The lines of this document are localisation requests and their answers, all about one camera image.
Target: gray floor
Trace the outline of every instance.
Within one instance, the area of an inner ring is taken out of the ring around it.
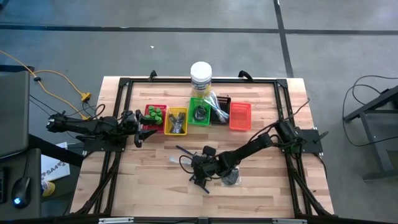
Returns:
[[[287,29],[398,29],[394,0],[280,0]],[[0,22],[134,27],[277,28],[272,0],[10,0]],[[294,76],[304,78],[313,119],[323,139],[324,160],[335,213],[346,218],[398,221],[398,179],[364,183],[377,171],[370,147],[349,144],[342,130],[345,91],[363,75],[396,77],[398,36],[288,35]],[[254,77],[286,77],[278,34],[209,34],[142,32],[49,32],[0,30],[0,49],[37,69],[63,72],[96,102],[105,75],[188,75],[192,63],[209,62],[217,76],[246,70]],[[0,56],[0,64],[15,64]],[[56,75],[42,75],[50,91],[80,107],[79,96]],[[383,91],[398,84],[362,81]],[[73,111],[31,82],[31,94],[57,110]],[[359,89],[369,101],[375,94]],[[349,97],[346,112],[359,104]],[[30,132],[50,142],[76,141],[45,129],[47,115],[34,105]],[[348,132],[365,143],[362,125]]]

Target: computer mouse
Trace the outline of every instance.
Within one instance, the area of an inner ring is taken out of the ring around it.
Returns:
[[[11,190],[12,204],[16,208],[25,208],[30,203],[30,178],[22,177],[15,181]]]

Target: orange basket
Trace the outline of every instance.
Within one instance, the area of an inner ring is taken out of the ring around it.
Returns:
[[[251,104],[231,102],[229,128],[237,131],[251,129]]]

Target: wooden tabletop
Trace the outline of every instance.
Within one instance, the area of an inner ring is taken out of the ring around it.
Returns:
[[[104,77],[98,104],[106,105],[103,116],[111,116],[120,77]],[[307,100],[304,81],[287,79],[293,111]],[[232,131],[227,126],[207,127],[188,125],[186,136],[166,136],[156,133],[142,148],[136,148],[129,137],[122,153],[118,181],[112,209],[113,216],[146,217],[293,217],[292,199],[284,156],[278,148],[263,149],[243,160],[239,165],[241,183],[234,187],[221,185],[220,180],[207,183],[210,194],[189,182],[190,174],[181,170],[170,157],[182,155],[176,145],[191,152],[201,152],[212,146],[217,152],[235,150],[264,126],[277,120],[274,89],[268,84],[214,83],[217,95],[229,96],[232,101],[252,104],[252,130]],[[191,94],[189,83],[136,83],[132,88],[130,110],[144,111],[146,104],[188,107]],[[121,101],[123,110],[124,97]],[[295,116],[302,129],[313,128],[309,105]],[[103,152],[94,152],[81,167],[71,211],[76,211],[89,199],[98,185]],[[314,155],[302,156],[309,189],[319,202],[333,213],[328,184],[321,162]],[[103,206],[108,188],[105,189]],[[304,211],[299,190],[300,208]]]

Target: plastic jar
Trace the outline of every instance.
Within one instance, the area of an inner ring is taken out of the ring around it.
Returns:
[[[211,66],[206,62],[194,63],[191,67],[192,95],[203,98],[211,88]]]

